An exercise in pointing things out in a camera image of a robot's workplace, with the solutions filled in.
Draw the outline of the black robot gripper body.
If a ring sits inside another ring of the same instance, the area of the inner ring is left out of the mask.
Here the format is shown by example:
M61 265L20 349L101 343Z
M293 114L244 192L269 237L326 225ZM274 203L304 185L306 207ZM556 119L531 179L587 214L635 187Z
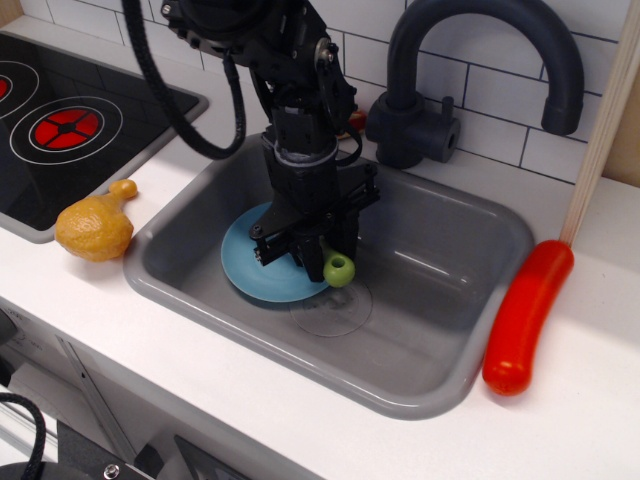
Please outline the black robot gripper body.
M263 265L291 254L303 265L299 241L323 236L336 251L356 257L359 214L378 201L377 167L370 162L342 166L332 149L312 164L287 162L276 146L262 144L273 200L251 226L255 256Z

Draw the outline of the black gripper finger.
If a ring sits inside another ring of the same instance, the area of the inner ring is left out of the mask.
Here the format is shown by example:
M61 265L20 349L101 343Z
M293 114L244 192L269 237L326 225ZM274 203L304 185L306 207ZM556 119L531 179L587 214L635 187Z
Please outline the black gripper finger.
M314 283L324 281L324 237L303 237L299 241L301 259L309 280Z

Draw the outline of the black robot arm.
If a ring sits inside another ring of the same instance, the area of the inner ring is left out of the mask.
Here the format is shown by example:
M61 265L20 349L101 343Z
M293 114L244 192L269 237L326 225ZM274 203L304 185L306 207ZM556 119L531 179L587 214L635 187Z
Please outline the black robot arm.
M226 74L249 69L269 119L261 142L273 190L248 232L256 259L290 255L323 281L324 246L354 258L359 213L379 198L376 168L359 152L338 154L341 135L361 137L349 122L356 90L324 21L308 1L166 1L161 14L192 48L222 59Z

